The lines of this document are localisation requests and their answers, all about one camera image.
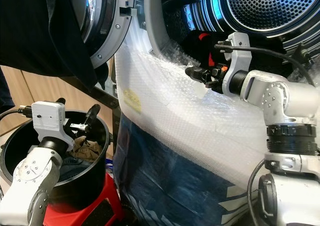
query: black fabric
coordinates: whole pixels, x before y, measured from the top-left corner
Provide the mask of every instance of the black fabric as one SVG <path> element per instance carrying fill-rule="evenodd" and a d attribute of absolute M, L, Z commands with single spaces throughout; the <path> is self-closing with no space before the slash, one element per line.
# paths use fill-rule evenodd
<path fill-rule="evenodd" d="M 66 157 L 63 159 L 62 166 L 60 168 L 59 182 L 68 180 L 77 176 L 81 172 L 85 171 L 92 163 L 86 162 L 80 158 Z"/>
<path fill-rule="evenodd" d="M 209 67 L 209 55 L 215 63 L 222 63 L 229 65 L 223 53 L 220 50 L 214 48 L 214 44 L 218 41 L 225 41 L 232 32 L 203 32 L 203 31 L 191 31 L 188 36 L 181 43 L 182 49 L 191 57 L 201 62 L 202 68 Z M 249 34 L 250 46 L 270 49 L 275 52 L 285 54 L 286 51 L 283 49 L 283 44 L 278 38 L 266 38 L 258 34 Z M 274 73 L 288 77 L 292 72 L 293 68 L 291 64 L 283 65 L 283 60 L 275 58 L 269 55 L 261 53 L 252 53 L 252 60 L 249 67 L 249 71 L 260 70 L 264 72 Z"/>
<path fill-rule="evenodd" d="M 100 83 L 102 89 L 106 89 L 106 80 L 109 76 L 109 67 L 107 63 L 104 63 L 103 65 L 99 66 L 95 70 L 96 76 L 98 78 L 98 82 Z"/>
<path fill-rule="evenodd" d="M 12 100 L 12 97 L 10 95 L 10 90 L 8 87 L 8 84 L 6 82 L 5 76 L 0 68 L 0 114 L 2 112 L 5 112 L 12 107 L 14 107 L 15 104 Z"/>
<path fill-rule="evenodd" d="M 98 82 L 69 0 L 0 0 L 0 64 Z"/>

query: black cylindrical container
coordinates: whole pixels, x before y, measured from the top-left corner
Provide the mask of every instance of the black cylindrical container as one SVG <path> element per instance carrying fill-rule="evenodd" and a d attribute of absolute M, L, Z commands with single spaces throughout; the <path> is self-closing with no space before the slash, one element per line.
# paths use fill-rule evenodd
<path fill-rule="evenodd" d="M 85 116 L 85 112 L 65 112 L 65 117 L 71 119 L 73 123 L 84 123 Z M 87 139 L 98 142 L 103 147 L 102 153 L 89 168 L 73 178 L 56 184 L 49 196 L 49 203 L 56 211 L 70 213 L 84 209 L 94 202 L 103 189 L 109 130 L 100 118 L 92 125 Z M 32 121 L 24 124 L 8 139 L 1 153 L 0 167 L 10 182 L 17 164 L 27 156 L 32 145 L 38 146 L 39 143 Z"/>

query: blue plastic wrap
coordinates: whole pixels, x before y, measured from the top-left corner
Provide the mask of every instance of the blue plastic wrap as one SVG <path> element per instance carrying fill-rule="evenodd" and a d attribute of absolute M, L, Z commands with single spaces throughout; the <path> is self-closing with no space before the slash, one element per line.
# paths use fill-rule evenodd
<path fill-rule="evenodd" d="M 178 155 L 124 115 L 113 173 L 142 225 L 232 225 L 248 208 L 245 190 Z"/>

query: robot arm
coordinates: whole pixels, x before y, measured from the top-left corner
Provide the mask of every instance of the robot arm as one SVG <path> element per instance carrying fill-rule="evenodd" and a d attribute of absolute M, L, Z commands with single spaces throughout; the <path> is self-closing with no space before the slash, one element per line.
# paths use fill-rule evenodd
<path fill-rule="evenodd" d="M 233 33 L 218 44 L 215 48 L 231 60 L 227 72 L 218 64 L 186 73 L 207 88 L 262 108 L 268 133 L 264 164 L 270 174 L 259 180 L 261 217 L 270 225 L 320 225 L 320 156 L 315 143 L 319 91 L 279 75 L 248 72 L 251 52 L 231 49 L 250 47 L 247 34 Z"/>
<path fill-rule="evenodd" d="M 62 157 L 74 147 L 69 135 L 72 131 L 87 132 L 100 106 L 94 105 L 88 111 L 85 124 L 65 119 L 62 103 L 35 102 L 24 109 L 24 115 L 33 119 L 41 143 L 16 166 L 12 185 L 0 203 L 0 225 L 42 225 L 49 195 L 60 177 Z"/>

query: red base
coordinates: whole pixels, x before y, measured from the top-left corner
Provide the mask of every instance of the red base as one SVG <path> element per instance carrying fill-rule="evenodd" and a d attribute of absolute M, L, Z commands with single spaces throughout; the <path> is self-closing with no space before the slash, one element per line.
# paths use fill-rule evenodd
<path fill-rule="evenodd" d="M 105 226 L 111 226 L 116 219 L 121 221 L 124 218 L 125 213 L 122 209 L 121 202 L 115 188 L 114 180 L 110 177 L 109 174 L 105 175 L 104 185 L 105 186 L 99 197 L 90 206 L 81 211 L 75 213 L 60 213 L 52 210 L 50 205 L 48 205 L 43 222 L 44 226 L 79 226 L 105 199 L 108 199 L 114 212 L 114 216 L 106 223 Z"/>

